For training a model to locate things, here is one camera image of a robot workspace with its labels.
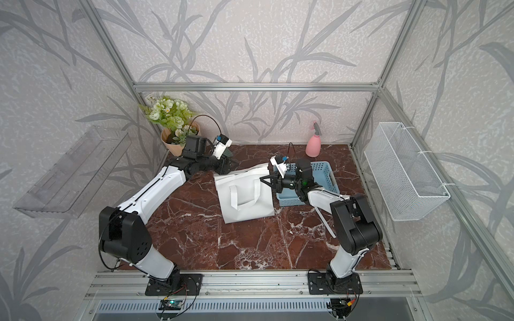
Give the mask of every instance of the wallpaper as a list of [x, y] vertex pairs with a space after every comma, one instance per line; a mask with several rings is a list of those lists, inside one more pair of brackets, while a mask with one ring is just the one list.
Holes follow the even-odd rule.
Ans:
[[[411, 0], [95, 0], [135, 82], [376, 82]], [[145, 92], [144, 95], [159, 96]], [[371, 93], [168, 93], [239, 143], [348, 143]], [[201, 122], [208, 137], [216, 125]]]
[[[487, 0], [425, 6], [385, 84], [511, 260], [513, 9]], [[436, 320], [513, 320], [512, 303], [447, 204], [420, 221], [390, 219], [362, 152], [378, 122], [392, 120], [379, 103], [356, 149], [402, 267], [414, 270]]]
[[136, 82], [375, 82], [410, 0], [94, 0]]
[[448, 204], [419, 221], [391, 219], [364, 155], [378, 123], [390, 121], [379, 100], [355, 150], [395, 259], [413, 270], [434, 320], [514, 320], [514, 306]]
[[[165, 92], [197, 114], [212, 116], [234, 143], [305, 144], [321, 128], [322, 143], [348, 144], [366, 109], [370, 92]], [[198, 117], [201, 134], [218, 135], [214, 122]]]
[[512, 0], [425, 8], [386, 84], [512, 262], [513, 33]]
[[[2, 321], [73, 319], [101, 269], [98, 212], [144, 186], [165, 155], [97, 36], [80, 18], [76, 2], [0, 3]], [[132, 143], [84, 213], [73, 220], [33, 219], [14, 210], [92, 125], [127, 130]]]

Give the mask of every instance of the mounting plate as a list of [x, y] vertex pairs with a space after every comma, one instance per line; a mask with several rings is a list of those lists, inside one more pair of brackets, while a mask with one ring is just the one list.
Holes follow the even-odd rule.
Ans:
[[346, 278], [335, 278], [335, 284], [329, 285], [326, 273], [308, 273], [309, 294], [362, 294], [359, 274], [353, 273]]
[[[202, 274], [180, 274], [180, 284], [186, 284], [187, 295], [199, 295], [201, 288]], [[186, 289], [182, 289], [174, 295], [185, 295]], [[150, 279], [146, 286], [146, 296], [161, 296], [170, 293], [170, 287], [162, 282]]]

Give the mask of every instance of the metal rail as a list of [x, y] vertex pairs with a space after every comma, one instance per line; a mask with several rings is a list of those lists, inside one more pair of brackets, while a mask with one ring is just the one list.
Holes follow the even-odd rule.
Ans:
[[136, 83], [145, 91], [376, 91], [373, 83]]
[[[201, 273], [201, 297], [219, 298], [294, 298], [317, 297], [309, 294], [307, 271], [182, 271]], [[411, 270], [360, 270], [364, 293], [370, 297], [421, 296], [421, 291]], [[141, 272], [99, 272], [85, 300], [141, 298], [148, 278]], [[321, 295], [320, 297], [339, 297]]]

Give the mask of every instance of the artificial flower bouquet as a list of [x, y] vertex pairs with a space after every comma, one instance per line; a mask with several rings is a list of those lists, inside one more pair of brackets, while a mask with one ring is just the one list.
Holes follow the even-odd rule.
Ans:
[[190, 128], [188, 125], [188, 120], [193, 117], [193, 112], [189, 110], [186, 102], [172, 99], [169, 96], [162, 96], [160, 99], [150, 97], [149, 101], [153, 103], [152, 108], [144, 105], [139, 105], [139, 107], [150, 122], [169, 129], [170, 133], [165, 143], [184, 147], [187, 135], [198, 133], [197, 126]]

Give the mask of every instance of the spray nozzle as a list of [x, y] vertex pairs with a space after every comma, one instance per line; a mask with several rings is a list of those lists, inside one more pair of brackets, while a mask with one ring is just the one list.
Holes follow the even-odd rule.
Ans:
[[317, 122], [314, 122], [314, 135], [321, 136], [321, 129]]

